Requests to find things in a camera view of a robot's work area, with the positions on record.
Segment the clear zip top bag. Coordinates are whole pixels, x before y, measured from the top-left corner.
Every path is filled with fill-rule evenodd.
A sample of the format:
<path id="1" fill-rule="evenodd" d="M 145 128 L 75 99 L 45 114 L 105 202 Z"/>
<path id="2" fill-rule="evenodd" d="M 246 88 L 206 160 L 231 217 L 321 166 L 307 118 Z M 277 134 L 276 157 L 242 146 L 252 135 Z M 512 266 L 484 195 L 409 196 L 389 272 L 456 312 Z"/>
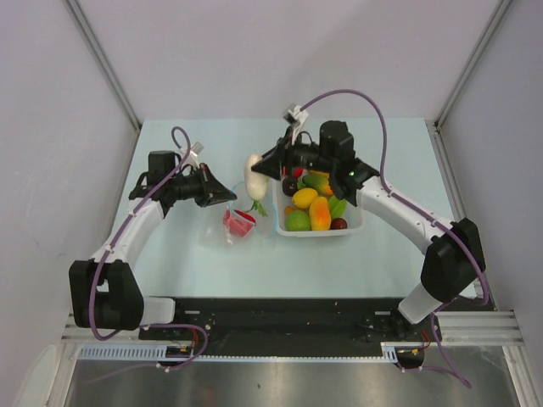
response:
<path id="1" fill-rule="evenodd" d="M 237 195 L 236 200 L 209 208 L 199 243 L 210 248 L 233 248 L 275 237 L 277 210 L 272 202 L 271 184 L 258 203 L 248 195 L 243 181 L 234 184 L 231 191 Z"/>

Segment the yellow lemon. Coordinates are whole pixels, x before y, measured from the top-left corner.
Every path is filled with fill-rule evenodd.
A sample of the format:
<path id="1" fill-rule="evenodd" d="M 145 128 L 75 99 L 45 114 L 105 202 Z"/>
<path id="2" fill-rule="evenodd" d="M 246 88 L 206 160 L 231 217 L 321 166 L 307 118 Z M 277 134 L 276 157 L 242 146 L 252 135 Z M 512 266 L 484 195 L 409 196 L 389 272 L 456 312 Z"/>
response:
<path id="1" fill-rule="evenodd" d="M 308 209 L 311 203 L 319 197 L 318 192 L 309 187 L 298 190 L 292 197 L 292 204 L 297 209 Z"/>

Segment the red bell pepper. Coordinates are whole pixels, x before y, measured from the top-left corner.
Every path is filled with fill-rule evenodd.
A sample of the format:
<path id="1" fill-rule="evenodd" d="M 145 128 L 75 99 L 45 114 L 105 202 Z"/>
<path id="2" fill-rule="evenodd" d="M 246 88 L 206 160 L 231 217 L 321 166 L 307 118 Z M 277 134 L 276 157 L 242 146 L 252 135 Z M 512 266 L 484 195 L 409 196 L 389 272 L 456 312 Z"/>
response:
<path id="1" fill-rule="evenodd" d="M 247 236 L 256 226 L 256 220 L 252 215 L 238 209 L 228 209 L 222 222 L 226 230 L 235 237 Z"/>

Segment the orange papaya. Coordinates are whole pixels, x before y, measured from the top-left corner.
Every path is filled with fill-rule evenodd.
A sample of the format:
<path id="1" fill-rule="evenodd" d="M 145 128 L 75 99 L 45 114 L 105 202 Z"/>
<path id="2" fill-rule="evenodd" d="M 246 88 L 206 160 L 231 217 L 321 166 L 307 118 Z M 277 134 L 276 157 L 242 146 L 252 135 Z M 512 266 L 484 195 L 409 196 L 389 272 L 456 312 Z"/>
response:
<path id="1" fill-rule="evenodd" d="M 316 198 L 309 208 L 309 216 L 313 231 L 327 231 L 332 222 L 328 209 L 328 200 L 325 197 Z"/>

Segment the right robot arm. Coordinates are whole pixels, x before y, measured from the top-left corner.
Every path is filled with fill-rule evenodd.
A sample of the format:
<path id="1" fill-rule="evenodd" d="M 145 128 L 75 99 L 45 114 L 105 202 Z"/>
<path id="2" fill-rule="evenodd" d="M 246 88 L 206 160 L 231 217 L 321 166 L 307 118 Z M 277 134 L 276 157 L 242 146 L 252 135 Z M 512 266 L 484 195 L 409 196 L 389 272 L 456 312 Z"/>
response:
<path id="1" fill-rule="evenodd" d="M 333 194 L 384 220 L 407 237 L 423 254 L 420 282 L 400 301 L 391 319 L 392 332 L 411 340 L 422 320 L 439 311 L 475 280 L 484 279 L 484 255 L 478 227 L 468 218 L 451 221 L 423 209 L 389 186 L 383 172 L 356 157 L 354 137 L 346 123 L 321 125 L 319 141 L 299 140 L 291 125 L 277 144 L 245 162 L 245 176 L 279 180 L 294 168 L 328 175 Z"/>

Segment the white radish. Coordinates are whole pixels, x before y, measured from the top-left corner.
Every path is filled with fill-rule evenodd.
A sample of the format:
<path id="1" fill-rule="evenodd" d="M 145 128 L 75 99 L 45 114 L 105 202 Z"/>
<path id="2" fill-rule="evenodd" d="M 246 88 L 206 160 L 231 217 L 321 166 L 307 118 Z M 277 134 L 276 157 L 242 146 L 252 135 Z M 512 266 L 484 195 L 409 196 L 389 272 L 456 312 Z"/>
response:
<path id="1" fill-rule="evenodd" d="M 258 154 L 251 154 L 244 165 L 244 183 L 248 196 L 252 200 L 250 210 L 255 210 L 260 216 L 267 217 L 268 214 L 263 206 L 263 199 L 268 190 L 268 178 L 252 170 L 252 166 L 261 159 Z"/>

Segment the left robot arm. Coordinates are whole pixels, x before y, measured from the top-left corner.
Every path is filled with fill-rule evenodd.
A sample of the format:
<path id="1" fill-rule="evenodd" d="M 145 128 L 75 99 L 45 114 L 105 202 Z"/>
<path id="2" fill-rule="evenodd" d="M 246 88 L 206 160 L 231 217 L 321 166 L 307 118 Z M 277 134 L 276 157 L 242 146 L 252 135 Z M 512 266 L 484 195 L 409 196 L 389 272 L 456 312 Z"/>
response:
<path id="1" fill-rule="evenodd" d="M 129 195 L 128 214 L 89 260 L 77 260 L 69 269 L 73 316 L 78 327 L 132 331 L 157 325 L 168 338 L 181 337 L 187 317 L 166 297 L 145 297 L 133 270 L 148 239 L 178 201 L 193 200 L 205 208 L 236 200 L 205 163 L 193 164 L 183 174 L 186 155 L 153 151 L 148 169 Z"/>

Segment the green lime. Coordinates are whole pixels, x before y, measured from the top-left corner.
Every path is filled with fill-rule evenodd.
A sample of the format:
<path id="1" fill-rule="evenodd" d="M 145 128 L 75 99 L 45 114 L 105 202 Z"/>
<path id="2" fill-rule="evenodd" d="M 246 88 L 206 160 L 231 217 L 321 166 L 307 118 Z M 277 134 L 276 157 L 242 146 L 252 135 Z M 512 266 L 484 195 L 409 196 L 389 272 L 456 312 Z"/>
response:
<path id="1" fill-rule="evenodd" d="M 294 210 L 290 212 L 284 221 L 286 231 L 310 231 L 310 216 L 303 210 Z"/>

